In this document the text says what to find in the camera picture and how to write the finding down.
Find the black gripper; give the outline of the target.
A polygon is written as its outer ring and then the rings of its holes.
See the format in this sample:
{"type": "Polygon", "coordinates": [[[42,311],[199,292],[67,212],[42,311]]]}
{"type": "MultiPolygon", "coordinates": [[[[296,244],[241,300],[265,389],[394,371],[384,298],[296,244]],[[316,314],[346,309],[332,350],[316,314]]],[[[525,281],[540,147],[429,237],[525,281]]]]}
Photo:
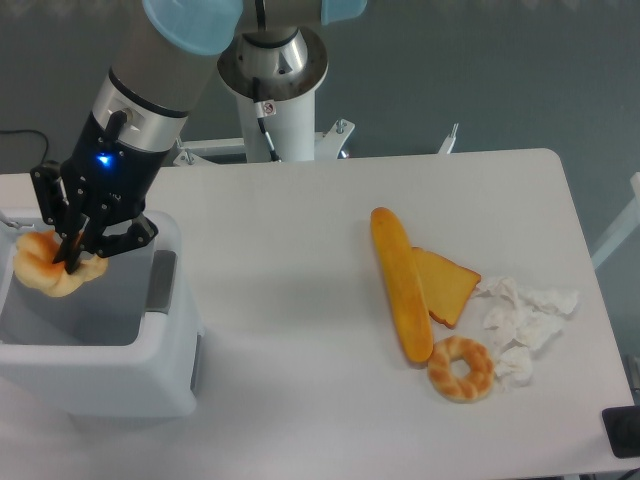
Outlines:
{"type": "Polygon", "coordinates": [[[134,148],[122,137],[132,119],[118,110],[101,126],[89,116],[71,157],[47,161],[30,171],[42,219],[61,239],[53,263],[73,274],[80,255],[109,226],[130,221],[124,233],[101,235],[95,244],[99,257],[113,257],[147,246],[159,233],[144,215],[146,194],[167,151],[134,148]]]}

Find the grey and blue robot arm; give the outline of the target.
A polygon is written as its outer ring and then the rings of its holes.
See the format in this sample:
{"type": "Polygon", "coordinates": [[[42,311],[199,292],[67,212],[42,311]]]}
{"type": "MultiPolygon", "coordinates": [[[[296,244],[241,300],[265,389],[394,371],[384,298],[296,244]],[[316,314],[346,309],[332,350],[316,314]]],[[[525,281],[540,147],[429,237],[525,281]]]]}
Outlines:
{"type": "Polygon", "coordinates": [[[316,156],[315,93],[328,70],[315,25],[360,16],[362,1],[142,1],[70,158],[31,171],[43,221],[75,271],[151,242],[147,192],[207,82],[232,92],[249,162],[316,156]]]}

